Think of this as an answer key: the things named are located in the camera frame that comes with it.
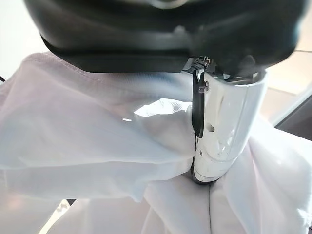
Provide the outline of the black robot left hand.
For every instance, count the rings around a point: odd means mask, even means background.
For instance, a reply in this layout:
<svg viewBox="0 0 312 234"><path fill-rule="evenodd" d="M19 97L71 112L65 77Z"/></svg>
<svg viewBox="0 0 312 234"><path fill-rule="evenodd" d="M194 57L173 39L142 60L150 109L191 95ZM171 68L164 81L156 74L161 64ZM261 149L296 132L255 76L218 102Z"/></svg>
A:
<svg viewBox="0 0 312 234"><path fill-rule="evenodd" d="M265 71L291 55L306 0L27 0L46 47L93 73L193 75L197 184L242 152Z"/></svg>

